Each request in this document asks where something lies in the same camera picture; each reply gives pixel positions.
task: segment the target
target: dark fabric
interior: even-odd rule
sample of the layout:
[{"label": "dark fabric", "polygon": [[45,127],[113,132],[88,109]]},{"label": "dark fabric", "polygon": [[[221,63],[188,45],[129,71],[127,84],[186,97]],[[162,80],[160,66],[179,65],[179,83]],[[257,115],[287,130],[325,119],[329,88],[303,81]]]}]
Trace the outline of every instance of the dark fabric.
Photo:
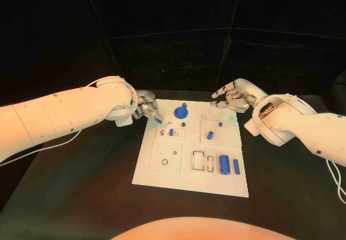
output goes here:
[{"label": "dark fabric", "polygon": [[[211,100],[209,92],[155,93],[159,99]],[[326,111],[318,96],[303,99]],[[155,220],[197,216],[235,220],[300,240],[345,239],[346,208],[325,160],[299,139],[277,147],[254,137],[244,128],[251,113],[237,115],[250,198],[133,185],[148,120],[126,127],[104,121],[36,156],[2,213],[0,238],[107,240]]]}]

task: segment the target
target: white board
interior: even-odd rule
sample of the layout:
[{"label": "white board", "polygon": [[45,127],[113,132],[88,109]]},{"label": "white board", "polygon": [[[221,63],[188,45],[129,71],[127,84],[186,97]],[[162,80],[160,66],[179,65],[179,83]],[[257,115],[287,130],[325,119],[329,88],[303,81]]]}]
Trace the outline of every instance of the white board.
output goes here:
[{"label": "white board", "polygon": [[[212,108],[202,101],[158,99],[158,103],[165,121],[159,124],[153,117],[148,120],[132,183],[248,198],[237,113]],[[185,119],[178,119],[175,109],[184,103],[189,113]],[[230,158],[230,175],[221,174],[221,155]],[[238,159],[240,175],[234,159]]]}]

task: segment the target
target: robotic hand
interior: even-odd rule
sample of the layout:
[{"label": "robotic hand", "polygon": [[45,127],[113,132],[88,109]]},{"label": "robotic hand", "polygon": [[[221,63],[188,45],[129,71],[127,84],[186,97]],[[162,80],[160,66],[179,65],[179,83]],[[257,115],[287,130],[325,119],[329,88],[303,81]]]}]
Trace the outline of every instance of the robotic hand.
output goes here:
[{"label": "robotic hand", "polygon": [[290,94],[269,95],[248,80],[238,78],[214,94],[227,101],[214,101],[215,108],[244,113],[254,107],[246,128],[254,136],[282,146],[297,137],[313,154],[346,166],[346,117],[318,114],[312,106]]},{"label": "robotic hand", "polygon": [[156,95],[137,90],[119,76],[109,76],[87,87],[0,107],[0,162],[22,150],[98,124],[133,124],[133,117],[159,114]]}]

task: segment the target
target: blue part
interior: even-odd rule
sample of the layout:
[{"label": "blue part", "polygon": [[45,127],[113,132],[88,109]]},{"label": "blue part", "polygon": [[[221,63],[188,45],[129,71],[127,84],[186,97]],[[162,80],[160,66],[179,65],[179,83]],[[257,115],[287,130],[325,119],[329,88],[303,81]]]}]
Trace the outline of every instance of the blue part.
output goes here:
[{"label": "blue part", "polygon": [[215,133],[212,131],[208,133],[208,136],[207,136],[208,140],[211,140],[214,138],[214,134]]},{"label": "blue part", "polygon": [[235,174],[240,175],[240,174],[241,174],[241,171],[240,171],[238,159],[234,159],[234,160],[233,160],[233,163],[234,163],[234,171],[235,171]]},{"label": "blue part", "polygon": [[231,174],[230,156],[228,155],[221,155],[218,160],[220,160],[220,173],[222,175]]},{"label": "blue part", "polygon": [[175,117],[178,119],[185,119],[188,117],[188,114],[189,112],[186,109],[186,103],[184,103],[182,106],[175,109]]}]

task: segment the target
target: circular cutout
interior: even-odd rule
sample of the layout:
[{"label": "circular cutout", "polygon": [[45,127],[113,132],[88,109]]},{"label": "circular cutout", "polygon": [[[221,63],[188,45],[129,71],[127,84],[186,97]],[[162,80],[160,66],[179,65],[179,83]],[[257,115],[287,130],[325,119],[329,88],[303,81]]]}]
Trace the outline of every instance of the circular cutout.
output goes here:
[{"label": "circular cutout", "polygon": [[222,108],[217,108],[217,107],[209,107],[208,112],[214,117],[220,117],[224,113]]}]

